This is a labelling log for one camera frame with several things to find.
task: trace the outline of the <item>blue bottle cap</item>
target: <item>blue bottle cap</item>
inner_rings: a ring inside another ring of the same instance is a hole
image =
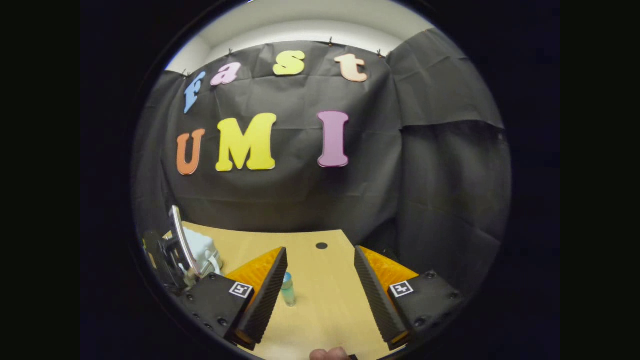
[[[284,279],[282,280],[282,289],[286,290],[293,286],[293,279],[289,272],[284,273]]]

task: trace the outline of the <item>wooden table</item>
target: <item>wooden table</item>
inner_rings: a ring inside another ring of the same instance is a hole
[[[275,234],[188,222],[183,226],[214,240],[224,261],[224,274],[276,247],[287,248],[296,305],[288,307],[280,296],[262,343],[254,351],[239,348],[263,359],[283,360],[308,359],[317,348],[343,347],[360,360],[392,353],[382,340],[353,266],[355,250],[342,231]],[[328,247],[317,249],[321,242]]]

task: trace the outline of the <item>foam letter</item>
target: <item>foam letter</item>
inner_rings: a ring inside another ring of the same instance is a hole
[[[339,111],[322,111],[318,118],[323,123],[323,150],[318,165],[346,166],[349,158],[344,154],[344,123],[349,121],[349,116]]]
[[[240,70],[240,63],[230,63],[221,67],[218,73],[211,79],[211,86],[229,84],[237,78],[236,74]]]
[[[217,171],[231,171],[233,164],[229,160],[229,152],[238,169],[244,166],[249,150],[251,156],[246,167],[251,170],[271,170],[276,161],[271,157],[271,126],[276,122],[276,115],[261,113],[256,115],[246,133],[243,135],[236,119],[225,119],[218,123],[220,130],[220,157],[216,164]]]
[[[358,65],[364,66],[364,60],[356,59],[354,54],[338,56],[334,60],[340,63],[340,72],[345,79],[356,83],[361,83],[367,79],[367,74],[358,72]]]
[[[178,136],[178,156],[175,164],[180,174],[191,175],[196,172],[198,163],[200,162],[200,142],[202,141],[202,135],[204,135],[204,129],[197,129],[191,134],[191,136],[193,136],[193,150],[191,151],[191,161],[189,163],[185,160],[189,134],[186,133]]]
[[[191,83],[191,85],[187,86],[187,90],[184,91],[184,113],[187,113],[189,109],[196,103],[198,97],[196,94],[200,91],[200,86],[202,85],[202,78],[206,75],[206,72],[201,72]]]
[[[302,59],[305,53],[302,51],[283,51],[276,56],[277,64],[273,66],[273,73],[276,75],[295,75],[305,69]]]

